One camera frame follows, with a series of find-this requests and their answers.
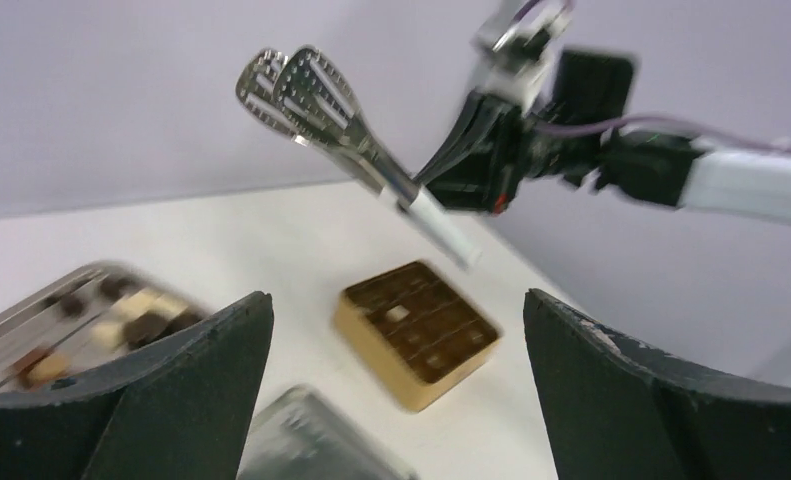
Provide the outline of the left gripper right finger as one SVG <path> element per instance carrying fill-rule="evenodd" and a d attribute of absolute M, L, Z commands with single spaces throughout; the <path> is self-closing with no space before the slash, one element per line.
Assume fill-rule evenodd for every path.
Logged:
<path fill-rule="evenodd" d="M 562 479 L 791 479 L 791 388 L 612 329 L 539 289 L 527 352 Z"/>

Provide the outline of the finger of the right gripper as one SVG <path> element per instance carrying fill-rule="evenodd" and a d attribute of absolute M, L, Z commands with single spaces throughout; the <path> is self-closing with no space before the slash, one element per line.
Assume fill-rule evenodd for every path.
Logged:
<path fill-rule="evenodd" d="M 520 115 L 518 105 L 498 95 L 469 92 L 443 143 L 413 179 L 428 187 L 483 187 L 499 131 Z"/>

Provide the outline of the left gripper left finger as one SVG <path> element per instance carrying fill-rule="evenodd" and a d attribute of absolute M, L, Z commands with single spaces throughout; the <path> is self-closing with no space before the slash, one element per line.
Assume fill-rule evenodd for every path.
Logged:
<path fill-rule="evenodd" d="M 274 326 L 254 292 L 31 392 L 0 394 L 0 479 L 232 479 Z"/>

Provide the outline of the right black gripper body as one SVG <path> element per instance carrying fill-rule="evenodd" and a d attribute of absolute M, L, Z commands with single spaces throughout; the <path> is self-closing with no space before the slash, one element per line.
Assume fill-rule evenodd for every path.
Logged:
<path fill-rule="evenodd" d="M 492 171 L 483 187 L 428 187 L 448 210 L 498 215 L 516 197 L 524 180 L 549 176 L 559 169 L 567 141 L 535 129 L 504 125 L 491 154 Z"/>

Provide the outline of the steel tray with rack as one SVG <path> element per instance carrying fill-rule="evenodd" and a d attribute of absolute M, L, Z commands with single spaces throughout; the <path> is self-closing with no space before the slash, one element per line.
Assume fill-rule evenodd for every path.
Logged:
<path fill-rule="evenodd" d="M 97 261 L 58 278 L 0 313 L 0 393 L 22 391 L 14 364 L 40 348 L 68 358 L 78 373 L 129 353 L 116 349 L 112 327 L 155 311 L 170 319 L 213 310 L 194 297 L 125 263 Z"/>

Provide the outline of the metal serving tongs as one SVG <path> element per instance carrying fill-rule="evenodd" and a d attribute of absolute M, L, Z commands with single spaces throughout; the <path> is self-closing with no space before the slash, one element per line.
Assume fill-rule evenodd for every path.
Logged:
<path fill-rule="evenodd" d="M 477 263 L 480 247 L 376 138 L 350 84 L 319 48 L 304 45 L 291 55 L 261 50 L 243 68 L 235 94 L 263 125 L 329 157 L 376 199 L 402 212 L 462 269 Z"/>

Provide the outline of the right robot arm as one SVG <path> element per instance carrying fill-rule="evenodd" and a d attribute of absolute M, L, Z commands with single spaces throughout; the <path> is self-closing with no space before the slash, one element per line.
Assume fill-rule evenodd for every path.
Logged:
<path fill-rule="evenodd" d="M 612 186 L 648 204 L 791 224 L 791 149 L 706 132 L 673 119 L 628 116 L 635 64 L 627 55 L 564 50 L 551 97 L 531 111 L 479 90 L 417 174 L 453 210 L 497 215 L 525 180 Z"/>

